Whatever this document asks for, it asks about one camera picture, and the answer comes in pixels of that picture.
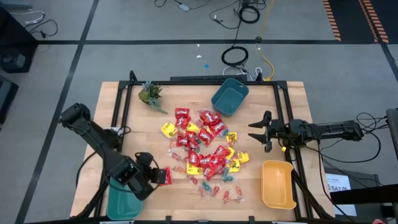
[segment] yellow candy wrapper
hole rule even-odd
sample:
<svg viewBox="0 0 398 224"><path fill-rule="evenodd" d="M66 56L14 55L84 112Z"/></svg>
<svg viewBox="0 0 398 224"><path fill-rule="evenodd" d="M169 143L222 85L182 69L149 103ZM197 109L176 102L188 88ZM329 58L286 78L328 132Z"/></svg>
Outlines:
<svg viewBox="0 0 398 224"><path fill-rule="evenodd" d="M241 169L239 159L233 159L229 161L229 164L227 164L226 166L229 168L229 172L239 172L239 170Z"/></svg>
<svg viewBox="0 0 398 224"><path fill-rule="evenodd" d="M187 126L187 131L191 131L191 132L194 132L194 133L199 133L200 132L200 128L198 126L194 125L192 122L189 122L188 126Z"/></svg>
<svg viewBox="0 0 398 224"><path fill-rule="evenodd" d="M192 165L191 163L187 163L187 174L190 175L200 175L203 173L203 169L200 167L196 167Z"/></svg>
<svg viewBox="0 0 398 224"><path fill-rule="evenodd" d="M244 164L245 162L250 160L249 154L246 152L238 152L239 161Z"/></svg>
<svg viewBox="0 0 398 224"><path fill-rule="evenodd" d="M235 150L231 147L227 148L231 153L226 157L226 159L231 160L231 158L234 156Z"/></svg>
<svg viewBox="0 0 398 224"><path fill-rule="evenodd" d="M162 128L160 129L160 133L162 133L167 139L171 139L175 133L177 133L177 128L171 122L166 122Z"/></svg>
<svg viewBox="0 0 398 224"><path fill-rule="evenodd" d="M238 140L237 132L228 132L226 135L226 141L228 142L228 146L232 146L236 140Z"/></svg>

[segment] candy pile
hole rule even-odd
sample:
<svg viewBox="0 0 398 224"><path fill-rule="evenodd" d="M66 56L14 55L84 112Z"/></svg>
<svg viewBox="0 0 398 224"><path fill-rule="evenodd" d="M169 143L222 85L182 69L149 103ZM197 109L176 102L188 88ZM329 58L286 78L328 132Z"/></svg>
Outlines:
<svg viewBox="0 0 398 224"><path fill-rule="evenodd" d="M219 113L199 110L198 118L192 122L189 112L190 109L188 108L176 108L176 123L167 122L160 129L160 132L171 140L167 155L187 165L187 168L174 166L172 169L169 168L168 172L173 170L174 172L188 174L187 179L195 185L202 197L215 197L220 191L220 186L211 187L209 185L208 182L212 177L219 174L224 183L232 182L234 176L229 175L229 173L238 172L240 164L249 160L249 155L245 152L237 152L234 155L235 150L231 146L238 139L238 132L229 132ZM216 137L226 138L226 145L218 146L213 154L206 156L200 154L202 149L208 147ZM183 147L184 151L187 151L187 155L181 155L178 152L178 147ZM193 175L200 174L203 174L206 180L199 184ZM235 190L238 201L243 201L240 187L236 186ZM232 191L232 189L229 189L224 193L224 203L228 203Z"/></svg>

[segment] yellow cable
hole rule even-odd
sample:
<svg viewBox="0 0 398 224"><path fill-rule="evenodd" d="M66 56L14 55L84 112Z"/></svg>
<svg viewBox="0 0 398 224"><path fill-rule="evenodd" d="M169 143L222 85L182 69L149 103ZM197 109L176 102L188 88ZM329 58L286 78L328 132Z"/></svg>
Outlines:
<svg viewBox="0 0 398 224"><path fill-rule="evenodd" d="M269 7L268 7L268 9L267 9L267 12L266 12L266 14L264 15L264 22L262 22L262 26L261 26L261 28L260 28L260 35L259 35L259 37L261 38L261 35L262 35L262 31L264 30L264 28L265 28L265 26L266 26L266 24L267 24L267 20L268 20L268 15L269 15L269 12L271 11L271 9L272 9L272 6L274 5L274 2L275 2L275 0L271 0L271 3L269 4ZM271 75L269 76L269 77L267 77L267 78L263 78L263 80L264 81L271 81L271 78L274 76L274 74L275 74L275 68L274 68L274 66L272 65L272 63L264 56L264 54L261 52L261 49L259 48L259 46L257 45L257 43L256 43L256 48L257 48L257 50L260 52L260 54L261 54L261 57L269 64L269 66L271 66L271 69L272 69L272 73L271 73Z"/></svg>

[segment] floor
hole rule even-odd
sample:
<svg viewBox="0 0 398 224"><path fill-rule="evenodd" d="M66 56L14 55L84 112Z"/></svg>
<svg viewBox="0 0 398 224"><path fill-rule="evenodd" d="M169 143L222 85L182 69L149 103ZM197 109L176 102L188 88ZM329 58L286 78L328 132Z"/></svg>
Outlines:
<svg viewBox="0 0 398 224"><path fill-rule="evenodd" d="M204 0L184 2L194 7L201 1ZM34 10L45 11L46 18L58 23L58 34L46 40L72 41L40 45L29 73L0 72L20 87L0 132L2 223L39 222L69 216L75 176L86 144L71 131L51 125L57 105L60 110L80 102L94 111L101 82L125 80L130 70L135 71L139 80L221 75L225 65L220 56L230 44L197 45L194 40L230 40L235 36L235 30L224 29L208 17L212 10L233 2L230 0L212 1L189 12L180 10L173 1L168 1L162 8L156 8L153 1L148 0L30 2ZM235 26L238 22L232 9L216 14L226 26ZM20 22L29 20L29 16L16 18ZM254 39L260 26L260 22L242 24L238 39ZM49 24L42 29L53 27ZM80 39L160 41L152 44L132 42L131 45L83 45L73 41ZM263 39L333 40L334 37L321 1L278 0L269 16ZM170 44L161 40L193 41ZM249 51L246 68L254 73L254 68L262 67L264 74L270 74L270 68L257 53L255 45L241 45ZM398 105L398 83L380 45L292 44L285 41L262 44L260 48L275 66L274 80L304 82L314 123L355 119L360 112L381 117L386 109ZM388 48L392 56L398 58L398 45L388 45ZM240 57L242 55L234 52L227 59ZM205 64L209 65L208 70L204 68ZM55 128L54 133L49 131L51 127ZM383 184L397 183L398 163L389 131L385 129L376 134L382 142L377 159L360 164L333 164L344 170L378 174ZM339 159L361 160L372 157L376 150L377 142L370 136L361 142L341 142L324 152ZM42 159L45 162L41 175L32 178L37 161ZM22 202L28 186L33 195Z"/></svg>

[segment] black metal frame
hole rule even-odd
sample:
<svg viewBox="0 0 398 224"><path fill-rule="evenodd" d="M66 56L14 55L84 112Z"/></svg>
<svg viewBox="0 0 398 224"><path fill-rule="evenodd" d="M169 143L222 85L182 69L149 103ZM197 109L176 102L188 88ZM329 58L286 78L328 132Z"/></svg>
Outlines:
<svg viewBox="0 0 398 224"><path fill-rule="evenodd" d="M113 110L113 117L112 117L112 122L111 126L114 127L116 126L116 123L118 121L118 114L119 114L119 109L121 107L121 99L122 99L122 93L125 88L127 88L127 95L126 95L126 100L124 102L124 109L123 109L123 116L122 116L122 122L121 122L121 127L125 127L127 124L127 116L129 112L129 105L130 105L130 100L131 100L131 92L132 92L132 87L134 85L140 85L142 83L145 83L143 81L138 81L134 72L130 71L129 74L129 80L128 81L120 81L119 86L118 86L118 92L116 95L116 102L114 105L114 110ZM185 81L159 81L159 82L153 82L155 84L160 84L160 85L222 85L223 82L219 81L209 81L209 82L185 82ZM278 118L280 121L280 124L285 124L284 121L284 115L282 111L282 103L280 102L280 94L279 94L279 88L282 89L283 94L284 94L284 99L285 99L285 104L286 104L286 110L287 110L287 115L288 119L292 120L293 119L293 111L292 111L292 105L290 104L290 97L289 97L289 91L287 88L287 82L286 81L275 81L275 82L263 82L262 81L262 76L260 75L256 82L243 82L245 85L263 85L263 86L272 86L274 88L274 94L275 94L275 102L277 106L277 112L278 112ZM118 149L119 152L122 151L123 148L123 140L122 138L122 146L120 149ZM300 150L295 150L295 156L296 156L296 163L297 163L297 168L298 168L298 173L307 186L307 181L305 179L305 171L303 168L303 161L301 158L301 153ZM285 151L285 160L289 163L292 163L292 158L290 156L289 151ZM103 176L101 176L101 181L99 185L104 184ZM293 199L298 203L298 197L297 197L297 189L295 182L292 180L292 191L293 191ZM100 211L102 208L102 203L103 203L103 198L101 197L99 200L99 203L97 204L95 208L95 217L100 216ZM313 218L313 213L312 213L312 208L311 205L309 204L308 200L304 198L304 203L305 203L305 211L307 214L307 218ZM294 215L296 220L299 220L302 218L302 214L300 211L300 206L299 204L294 208Z"/></svg>

